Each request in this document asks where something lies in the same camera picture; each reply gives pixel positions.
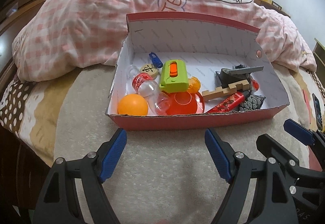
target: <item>wooden puzzle piece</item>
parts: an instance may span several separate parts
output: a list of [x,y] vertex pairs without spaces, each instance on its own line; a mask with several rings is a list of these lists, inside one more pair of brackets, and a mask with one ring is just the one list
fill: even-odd
[[237,92],[237,90],[249,90],[250,89],[250,84],[248,83],[247,80],[242,80],[236,83],[231,83],[228,85],[228,88],[224,88],[222,89],[222,87],[218,87],[215,89],[215,91],[202,91],[202,97],[204,99],[204,101],[209,101],[209,100],[213,100],[215,98],[219,98],[219,97],[224,97],[224,96],[228,96],[228,95],[232,95],[235,94]]

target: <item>phone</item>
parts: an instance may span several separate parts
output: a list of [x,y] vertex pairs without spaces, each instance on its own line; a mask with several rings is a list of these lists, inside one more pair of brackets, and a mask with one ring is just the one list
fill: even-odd
[[319,130],[323,130],[323,120],[322,120],[322,113],[321,113],[321,105],[318,98],[313,93],[313,100],[314,100],[314,107],[315,107],[315,114],[316,114],[316,124]]

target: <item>pink checkered blanket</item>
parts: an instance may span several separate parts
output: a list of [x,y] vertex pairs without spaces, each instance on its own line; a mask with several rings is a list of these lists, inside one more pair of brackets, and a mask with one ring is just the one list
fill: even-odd
[[127,35],[126,14],[143,11],[205,13],[250,24],[261,29],[256,41],[271,62],[316,70],[294,23],[252,0],[47,0],[12,44],[18,77],[42,81],[75,67],[115,65]]

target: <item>black wave pattern pouch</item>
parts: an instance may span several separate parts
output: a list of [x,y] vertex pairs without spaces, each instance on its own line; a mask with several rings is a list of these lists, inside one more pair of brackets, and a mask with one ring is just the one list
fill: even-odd
[[244,102],[240,103],[239,111],[248,111],[260,109],[266,97],[250,95]]

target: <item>red cardboard box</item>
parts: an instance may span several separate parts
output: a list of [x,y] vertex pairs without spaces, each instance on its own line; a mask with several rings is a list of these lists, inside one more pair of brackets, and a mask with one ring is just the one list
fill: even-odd
[[[122,46],[106,114],[126,130],[171,130],[221,127],[270,119],[289,105],[286,90],[255,41],[259,29],[230,19],[188,12],[142,12],[127,15],[129,34]],[[201,82],[200,92],[215,89],[215,72],[245,64],[264,66],[252,74],[259,83],[256,95],[266,99],[259,110],[178,116],[128,116],[117,113],[117,104],[126,94],[135,93],[127,80],[126,68],[149,63],[155,52],[164,63],[171,59],[185,61],[188,77]],[[208,111],[223,98],[206,102]]]

